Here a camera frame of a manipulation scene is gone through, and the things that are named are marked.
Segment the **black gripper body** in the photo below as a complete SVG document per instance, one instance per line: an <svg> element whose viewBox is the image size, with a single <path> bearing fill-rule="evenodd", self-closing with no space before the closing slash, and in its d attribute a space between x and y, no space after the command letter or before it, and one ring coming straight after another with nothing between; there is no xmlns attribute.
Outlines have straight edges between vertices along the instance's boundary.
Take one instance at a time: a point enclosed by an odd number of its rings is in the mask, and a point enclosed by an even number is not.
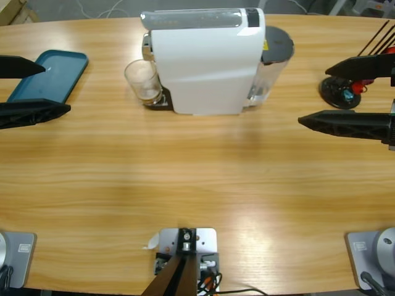
<svg viewBox="0 0 395 296"><path fill-rule="evenodd" d="M385 140L382 140L383 144L388 145L388 149L391 151L394 151L394 106L395 106L395 100L393 100L392 105L391 105L391 110L389 113L389 127L388 127L388 134Z"/></svg>

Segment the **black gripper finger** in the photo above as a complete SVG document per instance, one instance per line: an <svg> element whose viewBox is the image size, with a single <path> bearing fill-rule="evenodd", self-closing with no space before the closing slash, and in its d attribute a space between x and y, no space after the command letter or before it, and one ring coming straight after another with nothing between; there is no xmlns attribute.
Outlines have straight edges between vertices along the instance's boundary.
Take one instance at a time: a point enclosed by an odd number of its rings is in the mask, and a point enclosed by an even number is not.
<svg viewBox="0 0 395 296"><path fill-rule="evenodd" d="M390 142L389 113L322 110L300 117L298 122L311 130L332 136Z"/></svg>
<svg viewBox="0 0 395 296"><path fill-rule="evenodd" d="M328 68L325 73L346 80L375 80L390 77L394 68L394 54L350 57Z"/></svg>
<svg viewBox="0 0 395 296"><path fill-rule="evenodd" d="M0 66L1 79L22 79L46 71L42 65L15 55L1 55Z"/></svg>
<svg viewBox="0 0 395 296"><path fill-rule="evenodd" d="M47 99L28 99L1 103L1 129L44 123L65 115L71 106Z"/></svg>

